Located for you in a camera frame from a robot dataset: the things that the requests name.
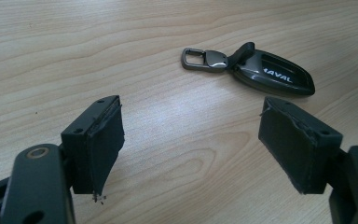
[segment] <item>car key fob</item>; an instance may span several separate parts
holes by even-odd
[[[199,56],[203,63],[189,63],[186,55]],[[302,67],[275,54],[255,49],[255,43],[242,45],[231,56],[215,51],[184,49],[182,66],[210,73],[228,71],[239,81],[275,94],[309,96],[315,93],[312,77]]]
[[[252,57],[235,64],[231,73],[240,81],[277,94],[313,95],[315,86],[302,67],[277,55],[255,49]]]

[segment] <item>wood grain surface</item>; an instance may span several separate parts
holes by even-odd
[[[331,223],[331,188],[300,195],[257,138],[268,94],[180,64],[248,41],[308,70],[316,93],[282,98],[358,145],[358,1],[0,1],[0,179],[118,94],[126,142],[78,223]]]

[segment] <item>key fob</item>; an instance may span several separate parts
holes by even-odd
[[[231,72],[245,84],[262,91],[282,95],[313,95],[315,86],[310,74],[295,63],[256,49],[243,64]]]

